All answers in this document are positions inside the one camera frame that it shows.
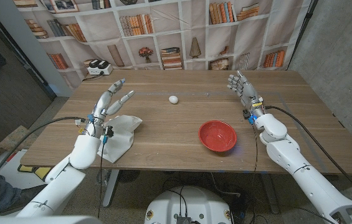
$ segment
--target bookshelf backdrop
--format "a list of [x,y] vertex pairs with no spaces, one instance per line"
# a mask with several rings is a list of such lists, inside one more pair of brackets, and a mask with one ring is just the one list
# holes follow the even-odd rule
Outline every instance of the bookshelf backdrop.
[[[114,69],[285,70],[310,0],[14,0],[69,87]],[[153,50],[151,62],[139,50]]]

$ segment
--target white cloth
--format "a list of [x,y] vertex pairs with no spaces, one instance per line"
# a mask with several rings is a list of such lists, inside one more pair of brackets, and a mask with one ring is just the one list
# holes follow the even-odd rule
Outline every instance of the white cloth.
[[[121,115],[110,119],[104,125],[112,126],[114,133],[112,138],[108,138],[103,151],[103,158],[114,163],[116,162],[133,144],[134,130],[143,122],[135,116]],[[97,154],[101,156],[102,142]]]

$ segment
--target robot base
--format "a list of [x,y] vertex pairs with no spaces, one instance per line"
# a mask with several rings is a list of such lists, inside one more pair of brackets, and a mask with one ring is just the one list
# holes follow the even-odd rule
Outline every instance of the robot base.
[[[181,187],[175,187],[171,190],[180,193]],[[186,200],[188,217],[192,222],[231,224],[231,212],[228,204],[215,193],[201,187],[184,186],[181,195]],[[150,203],[145,213],[144,223],[177,223],[179,213],[180,195],[167,190]],[[184,217],[185,214],[186,207],[184,200],[181,199],[181,216]]]

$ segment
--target red bowl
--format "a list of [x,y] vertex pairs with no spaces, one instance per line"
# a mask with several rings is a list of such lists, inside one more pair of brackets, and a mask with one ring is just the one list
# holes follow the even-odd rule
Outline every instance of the red bowl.
[[234,128],[222,121],[208,121],[202,124],[198,135],[202,144],[215,152],[230,150],[237,142]]

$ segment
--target white robotic arm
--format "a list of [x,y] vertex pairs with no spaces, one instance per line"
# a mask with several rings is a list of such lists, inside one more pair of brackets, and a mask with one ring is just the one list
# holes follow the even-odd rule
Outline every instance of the white robotic arm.
[[352,223],[352,200],[343,196],[302,156],[298,143],[287,134],[285,125],[265,112],[252,84],[240,71],[237,73],[238,77],[230,75],[227,87],[241,98],[251,124],[263,130],[260,140],[267,146],[271,160],[292,175],[323,217],[335,223]]
[[88,116],[85,127],[87,131],[78,136],[73,151],[47,174],[45,182],[48,185],[18,213],[17,217],[53,215],[83,181],[85,174],[79,170],[93,164],[101,144],[101,135],[105,135],[106,142],[113,134],[112,127],[103,126],[106,116],[115,114],[134,95],[134,91],[131,91],[110,106],[113,94],[121,89],[124,82],[125,79],[117,81],[102,94],[92,114]]

